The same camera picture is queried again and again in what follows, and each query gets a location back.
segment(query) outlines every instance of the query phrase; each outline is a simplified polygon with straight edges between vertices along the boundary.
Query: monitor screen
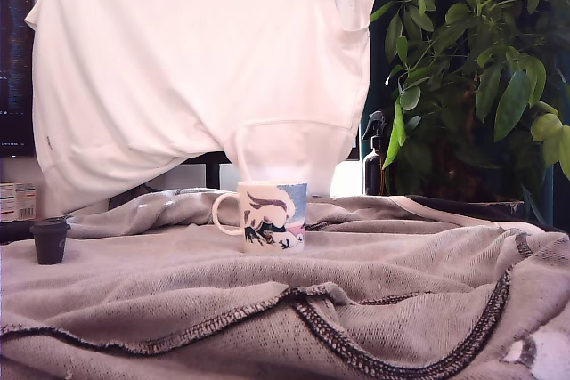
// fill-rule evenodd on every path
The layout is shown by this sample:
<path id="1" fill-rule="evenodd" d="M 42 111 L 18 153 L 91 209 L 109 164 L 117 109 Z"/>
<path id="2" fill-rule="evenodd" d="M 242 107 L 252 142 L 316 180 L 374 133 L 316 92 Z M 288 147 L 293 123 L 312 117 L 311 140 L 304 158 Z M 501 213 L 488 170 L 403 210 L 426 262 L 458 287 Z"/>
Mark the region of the monitor screen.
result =
<path id="1" fill-rule="evenodd" d="M 24 22 L 34 0 L 0 0 L 0 157 L 34 154 L 33 30 Z"/>

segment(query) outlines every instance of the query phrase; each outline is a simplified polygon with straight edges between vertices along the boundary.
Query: spray bottle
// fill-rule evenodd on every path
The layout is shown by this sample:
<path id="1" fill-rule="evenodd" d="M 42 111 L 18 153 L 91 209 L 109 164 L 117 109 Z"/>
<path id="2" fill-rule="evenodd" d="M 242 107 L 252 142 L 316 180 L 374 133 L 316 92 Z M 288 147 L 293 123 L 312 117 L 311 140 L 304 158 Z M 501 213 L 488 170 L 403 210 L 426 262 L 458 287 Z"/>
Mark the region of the spray bottle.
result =
<path id="1" fill-rule="evenodd" d="M 372 152 L 364 158 L 364 194 L 368 196 L 385 196 L 387 194 L 382 166 L 386 160 L 387 126 L 384 110 L 370 115 L 368 127 L 362 137 L 363 140 L 372 139 Z"/>

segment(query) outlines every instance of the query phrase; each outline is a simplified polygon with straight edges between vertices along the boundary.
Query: mug handle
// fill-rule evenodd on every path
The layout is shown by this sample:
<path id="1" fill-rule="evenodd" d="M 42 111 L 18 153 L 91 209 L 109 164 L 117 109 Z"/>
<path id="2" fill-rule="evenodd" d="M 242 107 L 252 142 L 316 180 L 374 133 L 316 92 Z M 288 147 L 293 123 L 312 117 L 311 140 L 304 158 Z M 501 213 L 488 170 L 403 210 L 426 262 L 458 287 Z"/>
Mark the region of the mug handle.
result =
<path id="1" fill-rule="evenodd" d="M 220 197 L 218 197 L 218 199 L 216 199 L 216 201 L 214 202 L 214 205 L 212 205 L 212 220 L 214 220 L 214 224 L 216 225 L 216 227 L 222 231 L 223 233 L 225 233 L 226 235 L 231 235 L 231 236 L 239 236 L 241 234 L 241 229 L 237 229 L 237 230 L 229 230 L 226 229 L 221 223 L 220 223 L 220 219 L 217 216 L 217 211 L 220 207 L 220 204 L 222 202 L 224 202 L 226 199 L 228 198 L 236 198 L 238 199 L 238 194 L 237 193 L 226 193 L 225 195 L 222 195 Z"/>

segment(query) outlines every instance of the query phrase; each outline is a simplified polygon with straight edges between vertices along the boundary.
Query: small box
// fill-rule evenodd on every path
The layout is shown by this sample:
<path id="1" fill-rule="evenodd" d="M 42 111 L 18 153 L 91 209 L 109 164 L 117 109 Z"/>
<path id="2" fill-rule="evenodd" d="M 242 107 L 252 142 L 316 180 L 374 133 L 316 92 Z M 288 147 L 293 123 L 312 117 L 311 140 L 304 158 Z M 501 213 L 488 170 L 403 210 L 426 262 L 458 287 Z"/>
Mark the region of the small box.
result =
<path id="1" fill-rule="evenodd" d="M 31 182 L 17 182 L 16 220 L 20 222 L 36 219 L 36 187 Z"/>
<path id="2" fill-rule="evenodd" d="M 0 183 L 0 222 L 15 222 L 17 219 L 16 186 Z"/>

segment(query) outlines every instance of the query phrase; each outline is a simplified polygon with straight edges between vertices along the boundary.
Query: white mug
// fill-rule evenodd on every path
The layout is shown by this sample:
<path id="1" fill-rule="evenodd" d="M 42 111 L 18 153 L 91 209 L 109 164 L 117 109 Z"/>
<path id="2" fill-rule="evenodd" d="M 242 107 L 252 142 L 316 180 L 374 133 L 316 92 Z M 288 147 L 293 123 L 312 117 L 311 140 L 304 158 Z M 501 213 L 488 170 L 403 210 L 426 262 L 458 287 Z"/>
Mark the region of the white mug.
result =
<path id="1" fill-rule="evenodd" d="M 212 206 L 214 224 L 227 235 L 242 236 L 246 253 L 301 252 L 305 247 L 305 182 L 240 182 L 237 193 L 220 196 Z M 225 228 L 220 204 L 236 198 L 240 228 Z"/>

